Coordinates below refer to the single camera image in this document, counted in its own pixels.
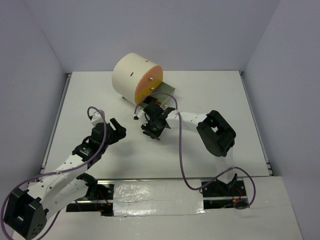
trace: white table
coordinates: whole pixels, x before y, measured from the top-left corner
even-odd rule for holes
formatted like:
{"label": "white table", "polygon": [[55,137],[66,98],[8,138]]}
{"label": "white table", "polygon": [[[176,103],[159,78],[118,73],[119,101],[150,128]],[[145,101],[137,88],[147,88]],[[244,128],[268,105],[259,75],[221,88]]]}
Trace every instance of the white table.
{"label": "white table", "polygon": [[[111,145],[102,159],[88,171],[97,179],[181,178],[178,130],[165,129],[161,141],[142,133],[141,122],[133,120],[134,105],[117,94],[111,71],[72,74],[45,172],[54,171],[91,134],[87,108],[105,111],[127,128],[127,136]],[[269,176],[241,77],[237,71],[165,71],[163,81],[176,88],[179,110],[191,113],[219,111],[237,136],[234,164],[252,176]],[[189,178],[217,175],[216,160],[205,148],[199,134],[183,131],[184,170]]]}
{"label": "white table", "polygon": [[[110,146],[89,174],[99,179],[181,178],[178,130],[165,129],[161,141],[142,134],[134,106],[114,92],[111,72],[74,72],[48,151],[45,172],[53,171],[91,133],[86,110],[103,109],[127,128],[127,137]],[[269,176],[265,157],[239,73],[236,71],[165,71],[176,88],[179,109],[194,113],[218,110],[237,133],[235,165],[254,177],[257,195],[245,210],[210,209],[197,215],[102,217],[98,212],[63,209],[45,240],[302,240],[281,177]],[[198,134],[183,132],[183,161],[188,177],[217,174],[215,160]],[[247,197],[252,185],[244,179]],[[17,233],[14,239],[22,240]]]}

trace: cable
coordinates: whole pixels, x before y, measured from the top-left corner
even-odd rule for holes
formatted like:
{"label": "cable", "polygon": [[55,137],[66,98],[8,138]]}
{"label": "cable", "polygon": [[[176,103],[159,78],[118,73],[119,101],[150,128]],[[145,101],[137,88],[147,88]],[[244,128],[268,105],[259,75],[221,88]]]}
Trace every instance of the cable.
{"label": "cable", "polygon": [[[90,163],[93,159],[95,159],[95,157],[100,153],[101,149],[103,148],[103,146],[104,146],[104,144],[105,144],[105,142],[106,142],[106,138],[107,138],[107,123],[106,123],[106,119],[105,119],[105,117],[104,117],[105,115],[102,114],[102,112],[101,112],[99,109],[97,109],[96,107],[94,107],[94,106],[90,106],[90,107],[87,109],[87,115],[88,115],[89,118],[91,118],[91,116],[90,116],[90,114],[89,114],[89,111],[90,111],[91,109],[97,111],[97,112],[101,115],[102,120],[103,120],[104,133],[103,133],[102,142],[101,142],[98,150],[95,152],[95,154],[94,154],[88,161],[85,161],[84,163],[80,164],[79,166],[76,166],[76,167],[73,167],[73,168],[70,168],[70,169],[66,169],[66,170],[61,170],[61,171],[59,171],[59,173],[56,172],[56,171],[43,173],[43,174],[40,174],[40,175],[31,177],[31,178],[29,178],[29,179],[27,179],[27,180],[24,180],[24,181],[20,182],[17,186],[15,186],[15,187],[10,191],[10,193],[5,197],[5,199],[4,199],[4,201],[3,201],[3,204],[2,204],[2,207],[1,207],[1,213],[0,213],[1,229],[2,229],[2,232],[3,232],[3,234],[6,236],[7,239],[9,239],[9,240],[14,240],[13,238],[11,238],[11,237],[9,236],[9,234],[8,234],[6,228],[5,228],[4,212],[5,212],[5,207],[6,207],[7,201],[8,201],[8,199],[9,199],[9,197],[10,197],[10,194],[11,194],[15,189],[21,187],[21,186],[22,186],[23,184],[25,184],[25,183],[31,182],[31,181],[36,180],[36,179],[41,178],[41,177],[47,177],[47,176],[52,176],[52,175],[61,174],[61,173],[62,173],[62,174],[63,174],[63,173],[68,173],[68,172],[71,172],[71,171],[73,171],[73,170],[77,170],[77,169],[79,169],[79,168],[82,168],[83,166],[89,164],[89,163]],[[52,221],[52,223],[51,223],[50,227],[48,228],[48,230],[50,230],[50,229],[52,228],[52,226],[54,225],[54,223],[55,223],[58,215],[59,215],[59,212],[55,215],[54,220]],[[48,230],[47,230],[40,238],[38,238],[37,240],[42,239],[42,238],[49,232]]]}
{"label": "cable", "polygon": [[[181,117],[181,114],[178,110],[178,101],[177,99],[169,94],[169,93],[166,93],[166,92],[153,92],[153,93],[150,93],[149,95],[147,95],[146,97],[148,96],[152,96],[152,95],[156,95],[156,94],[163,94],[163,95],[167,95],[169,97],[171,97],[174,102],[175,102],[175,110],[176,110],[176,114],[178,115],[179,117],[179,163],[180,163],[180,170],[181,170],[181,174],[182,174],[182,178],[183,178],[183,181],[184,183],[186,184],[186,186],[191,189],[191,190],[194,190],[194,191],[197,191],[197,190],[200,190],[200,189],[203,189],[205,187],[207,187],[209,184],[211,184],[213,181],[217,180],[219,177],[221,177],[223,174],[229,172],[229,171],[232,171],[234,169],[238,169],[240,171],[242,171],[245,175],[247,175],[247,177],[250,179],[251,183],[252,183],[252,186],[253,186],[253,196],[252,196],[252,199],[251,201],[249,202],[249,204],[247,206],[244,206],[244,207],[237,207],[237,203],[240,203],[240,202],[244,202],[246,201],[246,199],[240,199],[239,201],[236,201],[234,204],[233,204],[233,207],[235,209],[238,209],[238,210],[242,210],[242,209],[247,209],[249,208],[252,203],[254,202],[255,198],[256,198],[256,185],[255,185],[255,182],[254,180],[252,179],[252,177],[245,171],[243,170],[241,167],[238,167],[238,166],[234,166],[234,167],[229,167],[228,169],[224,170],[223,172],[219,173],[217,176],[213,177],[211,180],[209,180],[208,182],[206,182],[205,184],[203,184],[202,186],[199,186],[199,187],[192,187],[189,183],[188,183],[188,180],[186,178],[186,175],[185,175],[185,171],[184,171],[184,165],[183,165],[183,160],[182,160],[182,117]],[[145,98],[142,98],[138,104],[135,106],[135,109],[134,109],[134,115],[136,116],[136,111],[139,107],[139,105],[144,101]]]}

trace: clear plastic wrap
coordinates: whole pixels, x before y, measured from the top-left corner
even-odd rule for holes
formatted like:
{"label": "clear plastic wrap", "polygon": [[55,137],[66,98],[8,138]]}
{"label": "clear plastic wrap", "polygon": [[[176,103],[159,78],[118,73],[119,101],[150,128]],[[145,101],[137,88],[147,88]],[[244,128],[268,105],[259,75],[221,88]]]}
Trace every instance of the clear plastic wrap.
{"label": "clear plastic wrap", "polygon": [[[200,180],[190,180],[193,187]],[[113,194],[115,216],[195,215],[204,213],[203,196],[182,180],[117,181]]]}

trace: white cylinder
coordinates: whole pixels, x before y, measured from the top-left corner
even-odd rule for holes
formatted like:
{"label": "white cylinder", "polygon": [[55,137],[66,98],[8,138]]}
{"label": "white cylinder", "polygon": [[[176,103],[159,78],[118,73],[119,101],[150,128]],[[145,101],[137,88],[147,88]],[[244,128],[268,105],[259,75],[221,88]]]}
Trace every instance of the white cylinder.
{"label": "white cylinder", "polygon": [[132,52],[115,65],[112,86],[118,94],[136,105],[161,84],[163,76],[161,66]]}

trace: wall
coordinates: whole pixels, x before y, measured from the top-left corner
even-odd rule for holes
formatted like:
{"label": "wall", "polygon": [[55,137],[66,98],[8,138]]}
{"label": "wall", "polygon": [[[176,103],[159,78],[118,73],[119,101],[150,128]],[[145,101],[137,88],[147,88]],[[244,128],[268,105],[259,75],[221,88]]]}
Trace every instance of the wall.
{"label": "wall", "polygon": [[244,71],[271,166],[304,240],[319,239],[320,1],[281,0]]}
{"label": "wall", "polygon": [[279,0],[26,0],[68,72],[136,52],[165,70],[244,70]]}
{"label": "wall", "polygon": [[40,172],[66,81],[23,0],[0,0],[0,78],[2,203],[15,185]]}

